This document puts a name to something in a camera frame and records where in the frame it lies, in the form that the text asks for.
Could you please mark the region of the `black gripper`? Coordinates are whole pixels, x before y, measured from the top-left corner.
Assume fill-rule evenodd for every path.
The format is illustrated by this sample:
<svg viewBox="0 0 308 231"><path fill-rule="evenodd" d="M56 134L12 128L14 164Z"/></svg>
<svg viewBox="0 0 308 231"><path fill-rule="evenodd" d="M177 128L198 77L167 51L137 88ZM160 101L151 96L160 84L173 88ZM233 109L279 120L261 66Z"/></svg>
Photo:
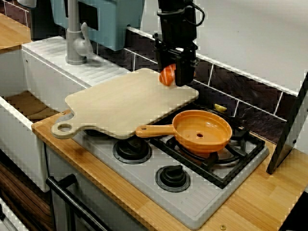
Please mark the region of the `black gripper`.
<svg viewBox="0 0 308 231"><path fill-rule="evenodd" d="M175 83L181 87L193 81L196 67L196 15L194 8L176 11L157 11L162 35L155 35L155 54L159 72L171 64L176 64ZM170 50L183 49L182 56L172 59Z"/></svg>

